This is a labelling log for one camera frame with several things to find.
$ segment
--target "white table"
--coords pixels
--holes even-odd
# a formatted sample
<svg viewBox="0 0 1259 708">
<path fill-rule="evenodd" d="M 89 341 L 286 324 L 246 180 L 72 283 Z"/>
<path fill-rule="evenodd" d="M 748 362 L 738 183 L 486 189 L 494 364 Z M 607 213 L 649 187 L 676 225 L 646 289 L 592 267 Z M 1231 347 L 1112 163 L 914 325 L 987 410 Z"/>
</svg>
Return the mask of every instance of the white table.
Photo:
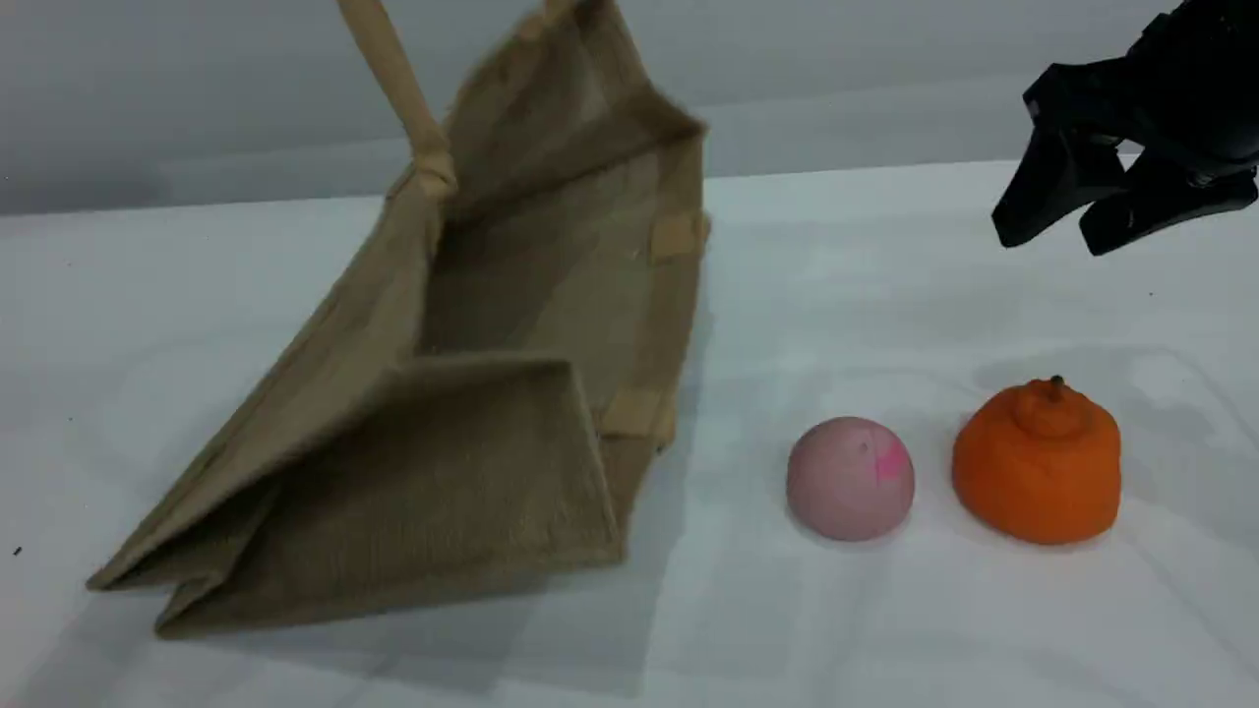
<svg viewBox="0 0 1259 708">
<path fill-rule="evenodd" d="M 632 559 L 544 593 L 205 642 L 82 581 L 273 360 L 376 199 L 0 219 L 0 703 L 1259 704 L 1259 209 L 1100 258 L 1003 251 L 1013 165 L 713 180 L 676 446 Z M 1118 417 L 1104 539 L 1042 551 L 961 509 L 948 454 L 998 388 L 1063 374 Z M 894 537 L 817 540 L 784 457 L 835 414 L 914 457 Z M 21 547 L 20 554 L 11 553 Z"/>
</svg>

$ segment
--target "jute bag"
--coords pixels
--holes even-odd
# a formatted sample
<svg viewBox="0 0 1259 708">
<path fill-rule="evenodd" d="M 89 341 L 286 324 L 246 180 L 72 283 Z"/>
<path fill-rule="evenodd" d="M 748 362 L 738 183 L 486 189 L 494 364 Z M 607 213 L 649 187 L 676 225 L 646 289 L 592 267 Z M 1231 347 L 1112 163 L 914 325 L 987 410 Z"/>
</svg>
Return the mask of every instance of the jute bag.
<svg viewBox="0 0 1259 708">
<path fill-rule="evenodd" d="M 550 1 L 443 126 L 378 0 L 340 0 L 413 163 L 310 321 L 93 590 L 157 634 L 316 622 L 616 563 L 671 440 L 704 126 L 612 0 Z"/>
</svg>

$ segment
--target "bag handle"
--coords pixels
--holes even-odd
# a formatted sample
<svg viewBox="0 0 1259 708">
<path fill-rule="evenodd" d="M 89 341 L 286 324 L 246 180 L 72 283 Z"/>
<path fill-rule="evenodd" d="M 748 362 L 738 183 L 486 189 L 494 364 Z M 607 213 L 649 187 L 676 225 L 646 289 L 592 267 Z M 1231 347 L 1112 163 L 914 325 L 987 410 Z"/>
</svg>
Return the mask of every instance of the bag handle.
<svg viewBox="0 0 1259 708">
<path fill-rule="evenodd" d="M 407 52 L 384 5 L 380 0 L 337 0 L 336 4 L 354 35 L 354 43 L 359 45 L 376 83 L 402 121 L 424 191 L 437 200 L 449 197 L 457 189 L 449 144 L 441 125 L 428 111 Z"/>
</svg>

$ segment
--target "pink stress ball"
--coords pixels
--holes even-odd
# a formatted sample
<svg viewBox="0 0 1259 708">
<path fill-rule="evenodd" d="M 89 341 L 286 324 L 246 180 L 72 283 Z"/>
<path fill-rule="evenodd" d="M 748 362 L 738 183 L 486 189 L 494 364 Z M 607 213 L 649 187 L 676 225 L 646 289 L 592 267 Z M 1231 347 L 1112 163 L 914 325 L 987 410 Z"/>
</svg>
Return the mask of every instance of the pink stress ball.
<svg viewBox="0 0 1259 708">
<path fill-rule="evenodd" d="M 913 501 L 909 451 L 874 421 L 826 421 L 791 451 L 787 503 L 801 523 L 827 538 L 883 535 L 905 520 Z"/>
</svg>

